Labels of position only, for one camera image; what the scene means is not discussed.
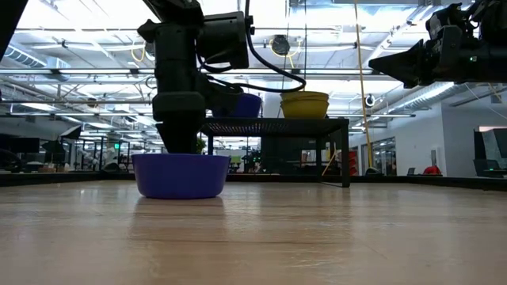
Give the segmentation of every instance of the yellow bowl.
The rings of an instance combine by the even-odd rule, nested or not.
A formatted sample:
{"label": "yellow bowl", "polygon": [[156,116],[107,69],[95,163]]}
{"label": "yellow bowl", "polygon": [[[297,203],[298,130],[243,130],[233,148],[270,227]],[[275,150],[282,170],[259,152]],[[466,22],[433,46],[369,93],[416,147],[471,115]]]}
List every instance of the yellow bowl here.
{"label": "yellow bowl", "polygon": [[287,100],[304,100],[306,99],[320,99],[325,98],[326,101],[330,98],[327,93],[322,92],[314,92],[314,91],[299,91],[299,92],[292,92],[292,93],[282,93],[280,94],[282,97],[282,101]]}
{"label": "yellow bowl", "polygon": [[288,119],[323,119],[329,103],[319,100],[289,101],[281,103],[284,117]]}

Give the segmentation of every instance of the black metal shelf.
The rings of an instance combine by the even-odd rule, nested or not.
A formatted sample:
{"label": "black metal shelf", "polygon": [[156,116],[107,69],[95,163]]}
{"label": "black metal shelf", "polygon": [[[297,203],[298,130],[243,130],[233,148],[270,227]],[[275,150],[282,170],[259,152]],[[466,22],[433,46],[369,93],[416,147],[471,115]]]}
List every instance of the black metal shelf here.
{"label": "black metal shelf", "polygon": [[[322,179],[321,142],[341,130],[342,155],[349,156],[349,120],[347,119],[276,119],[276,118],[207,118],[201,132],[208,137],[208,154],[213,155],[216,136],[313,138],[316,148],[317,181]],[[350,186],[349,160],[342,162],[342,186]]]}
{"label": "black metal shelf", "polygon": [[349,120],[207,118],[201,131],[207,136],[316,138],[341,129],[349,129]]}

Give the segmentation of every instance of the bowl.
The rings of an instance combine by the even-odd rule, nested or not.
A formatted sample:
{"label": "bowl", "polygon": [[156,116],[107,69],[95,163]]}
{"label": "bowl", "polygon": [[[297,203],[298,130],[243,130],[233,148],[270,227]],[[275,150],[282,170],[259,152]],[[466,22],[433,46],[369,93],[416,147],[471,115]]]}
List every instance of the bowl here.
{"label": "bowl", "polygon": [[201,154],[132,155],[139,193],[153,199],[204,199],[220,194],[231,158]]}
{"label": "bowl", "polygon": [[323,119],[329,105],[327,101],[319,100],[281,102],[284,117],[288,119]]}
{"label": "bowl", "polygon": [[233,112],[229,113],[221,108],[212,110],[215,118],[257,118],[261,111],[262,99],[253,94],[243,93],[239,95],[238,102]]}
{"label": "bowl", "polygon": [[302,100],[306,99],[321,99],[326,101],[329,100],[330,96],[327,93],[315,92],[315,91],[299,91],[299,92],[291,92],[291,93],[282,93],[281,94],[282,101],[288,100]]}

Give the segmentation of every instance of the purple bowl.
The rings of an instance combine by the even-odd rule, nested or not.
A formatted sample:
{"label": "purple bowl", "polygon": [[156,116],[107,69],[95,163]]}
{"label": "purple bowl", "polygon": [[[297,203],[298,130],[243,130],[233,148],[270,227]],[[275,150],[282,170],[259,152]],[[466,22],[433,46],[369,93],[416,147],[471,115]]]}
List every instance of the purple bowl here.
{"label": "purple bowl", "polygon": [[139,193],[154,199],[203,199],[220,194],[231,158],[200,154],[132,155]]}
{"label": "purple bowl", "polygon": [[230,114],[217,108],[212,110],[215,118],[257,118],[261,111],[262,99],[253,94],[243,93],[239,95],[236,108]]}

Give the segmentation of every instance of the yellow pole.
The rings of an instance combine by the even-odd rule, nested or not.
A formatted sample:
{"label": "yellow pole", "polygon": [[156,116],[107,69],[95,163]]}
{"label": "yellow pole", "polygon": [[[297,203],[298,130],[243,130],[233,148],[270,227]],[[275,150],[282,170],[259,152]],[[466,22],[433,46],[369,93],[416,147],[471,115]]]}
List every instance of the yellow pole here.
{"label": "yellow pole", "polygon": [[357,35],[357,55],[359,58],[359,76],[361,80],[361,97],[363,101],[363,120],[364,120],[364,129],[366,131],[366,143],[368,148],[368,167],[372,167],[372,144],[370,142],[370,133],[368,130],[368,119],[366,117],[366,96],[364,95],[364,78],[363,78],[363,59],[361,57],[361,40],[359,35],[359,16],[357,14],[357,2],[358,0],[354,0],[354,10],[356,11],[356,35]]}
{"label": "yellow pole", "polygon": [[324,169],[324,172],[322,173],[322,176],[324,176],[324,174],[326,174],[327,169],[330,167],[331,162],[333,162],[334,157],[336,156],[336,154],[337,154],[337,153],[338,153],[338,151],[337,151],[337,150],[334,150],[334,154],[333,154],[333,156],[331,157],[330,161],[327,163],[326,169]]}

